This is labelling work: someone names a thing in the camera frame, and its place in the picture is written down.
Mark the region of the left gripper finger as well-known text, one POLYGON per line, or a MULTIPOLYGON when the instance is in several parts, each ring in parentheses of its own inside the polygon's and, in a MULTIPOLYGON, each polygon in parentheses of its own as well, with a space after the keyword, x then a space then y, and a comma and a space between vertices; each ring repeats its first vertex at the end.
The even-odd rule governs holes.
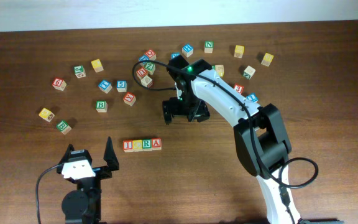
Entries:
POLYGON ((106 142, 106 148, 105 148, 103 159, 106 161, 107 166, 110 171, 119 170, 119 161, 118 161, 117 156, 114 152, 112 139, 110 136, 108 137, 107 142, 106 142))
POLYGON ((63 165, 64 163, 66 163, 69 158, 70 158, 70 154, 71 152, 74 151, 74 147, 72 144, 69 144, 63 157, 61 158, 60 162, 58 163, 59 165, 63 165))

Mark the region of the red I block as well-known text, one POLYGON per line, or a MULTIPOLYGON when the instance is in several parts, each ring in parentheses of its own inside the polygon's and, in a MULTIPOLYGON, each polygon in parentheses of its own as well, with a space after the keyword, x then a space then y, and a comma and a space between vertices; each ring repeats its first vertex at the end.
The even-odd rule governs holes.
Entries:
POLYGON ((133 152, 134 149, 133 149, 133 141, 132 140, 124 140, 123 141, 123 151, 124 152, 133 152))

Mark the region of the yellow C block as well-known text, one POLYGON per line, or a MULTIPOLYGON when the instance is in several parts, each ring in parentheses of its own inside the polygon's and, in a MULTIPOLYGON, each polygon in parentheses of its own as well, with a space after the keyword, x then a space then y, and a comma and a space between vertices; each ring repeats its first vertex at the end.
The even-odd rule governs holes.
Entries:
POLYGON ((134 152, 141 152, 143 151, 143 147, 142 147, 142 140, 133 140, 132 141, 132 148, 134 150, 134 152))

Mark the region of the green R block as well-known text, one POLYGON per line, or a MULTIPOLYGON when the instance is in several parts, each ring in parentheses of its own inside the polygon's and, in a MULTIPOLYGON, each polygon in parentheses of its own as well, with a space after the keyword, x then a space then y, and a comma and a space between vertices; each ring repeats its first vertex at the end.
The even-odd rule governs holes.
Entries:
POLYGON ((143 139, 142 140, 142 150, 143 151, 152 151, 152 140, 151 139, 143 139))

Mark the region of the red A block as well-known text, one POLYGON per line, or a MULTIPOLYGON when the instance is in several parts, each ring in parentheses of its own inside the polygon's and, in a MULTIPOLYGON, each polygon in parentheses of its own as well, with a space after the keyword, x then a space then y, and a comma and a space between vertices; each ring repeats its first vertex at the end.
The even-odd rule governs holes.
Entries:
POLYGON ((152 138, 152 150, 161 150, 162 149, 162 140, 160 138, 152 138))

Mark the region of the green B block lower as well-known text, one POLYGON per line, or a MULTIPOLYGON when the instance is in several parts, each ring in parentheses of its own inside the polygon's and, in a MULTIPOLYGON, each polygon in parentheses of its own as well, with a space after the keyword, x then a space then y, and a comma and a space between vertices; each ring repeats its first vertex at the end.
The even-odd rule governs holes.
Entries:
POLYGON ((67 134, 69 131, 71 131, 71 127, 68 125, 68 123, 64 120, 61 120, 57 125, 56 125, 57 129, 62 133, 62 134, 67 134))

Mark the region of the yellow 8 block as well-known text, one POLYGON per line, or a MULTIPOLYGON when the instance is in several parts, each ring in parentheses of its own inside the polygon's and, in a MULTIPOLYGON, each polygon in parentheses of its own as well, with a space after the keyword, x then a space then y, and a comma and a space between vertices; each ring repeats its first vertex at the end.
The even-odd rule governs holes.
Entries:
POLYGON ((220 77, 224 76, 224 65, 213 65, 213 68, 220 77))

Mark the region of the blue X block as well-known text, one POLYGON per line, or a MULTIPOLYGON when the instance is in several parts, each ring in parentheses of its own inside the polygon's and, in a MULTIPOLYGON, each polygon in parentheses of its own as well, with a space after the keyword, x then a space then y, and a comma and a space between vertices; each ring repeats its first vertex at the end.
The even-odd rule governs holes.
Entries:
POLYGON ((179 56, 179 55, 180 55, 180 53, 178 53, 178 52, 172 53, 172 54, 171 54, 171 58, 175 58, 175 57, 177 57, 177 56, 179 56))

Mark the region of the green Z block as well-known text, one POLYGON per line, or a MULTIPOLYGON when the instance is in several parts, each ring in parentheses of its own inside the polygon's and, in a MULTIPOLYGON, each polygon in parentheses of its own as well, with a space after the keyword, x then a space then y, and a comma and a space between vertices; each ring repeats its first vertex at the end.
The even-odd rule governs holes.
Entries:
POLYGON ((144 63, 144 68, 150 75, 153 75, 155 72, 155 64, 152 62, 144 63))

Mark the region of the red U block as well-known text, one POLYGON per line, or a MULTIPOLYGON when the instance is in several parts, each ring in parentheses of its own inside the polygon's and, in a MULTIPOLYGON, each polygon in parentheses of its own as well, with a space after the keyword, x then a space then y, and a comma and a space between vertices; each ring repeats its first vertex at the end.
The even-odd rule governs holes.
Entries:
POLYGON ((138 70, 135 71, 135 73, 140 80, 148 74, 147 70, 145 70, 144 67, 140 67, 138 70))

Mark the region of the red Y block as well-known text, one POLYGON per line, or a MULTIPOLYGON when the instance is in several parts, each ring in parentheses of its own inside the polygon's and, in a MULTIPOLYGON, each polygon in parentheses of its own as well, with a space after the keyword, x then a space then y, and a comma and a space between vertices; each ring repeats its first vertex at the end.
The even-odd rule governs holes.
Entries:
POLYGON ((134 103, 136 102, 136 97, 133 93, 127 92, 123 97, 123 101, 125 104, 129 106, 133 106, 134 103))

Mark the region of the blue L block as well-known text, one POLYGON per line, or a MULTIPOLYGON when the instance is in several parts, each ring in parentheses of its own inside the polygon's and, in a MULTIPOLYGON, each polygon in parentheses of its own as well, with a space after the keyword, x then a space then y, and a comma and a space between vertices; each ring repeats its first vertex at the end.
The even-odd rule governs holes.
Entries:
POLYGON ((254 103, 258 102, 259 100, 254 93, 247 95, 246 98, 254 103))

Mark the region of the blue 5 block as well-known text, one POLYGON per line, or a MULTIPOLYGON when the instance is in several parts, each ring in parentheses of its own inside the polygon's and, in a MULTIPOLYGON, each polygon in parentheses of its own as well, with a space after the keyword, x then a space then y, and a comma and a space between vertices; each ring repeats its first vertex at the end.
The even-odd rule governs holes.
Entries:
POLYGON ((116 83, 116 88, 118 92, 126 92, 127 82, 125 80, 118 80, 116 83))

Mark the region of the yellow block upper right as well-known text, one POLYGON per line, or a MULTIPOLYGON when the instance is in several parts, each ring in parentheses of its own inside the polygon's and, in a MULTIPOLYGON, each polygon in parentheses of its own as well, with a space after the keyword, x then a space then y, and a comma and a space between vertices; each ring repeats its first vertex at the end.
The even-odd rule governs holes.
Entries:
POLYGON ((270 64, 272 63, 272 60, 274 58, 274 55, 270 54, 270 53, 265 53, 265 55, 262 58, 261 64, 269 67, 270 64))

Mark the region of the yellow block upper left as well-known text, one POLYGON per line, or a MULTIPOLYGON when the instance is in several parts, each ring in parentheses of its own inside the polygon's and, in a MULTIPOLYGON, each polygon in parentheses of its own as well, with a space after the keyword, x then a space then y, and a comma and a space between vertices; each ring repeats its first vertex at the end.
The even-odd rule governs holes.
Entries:
POLYGON ((96 73, 102 72, 104 70, 100 59, 92 60, 91 65, 96 73))

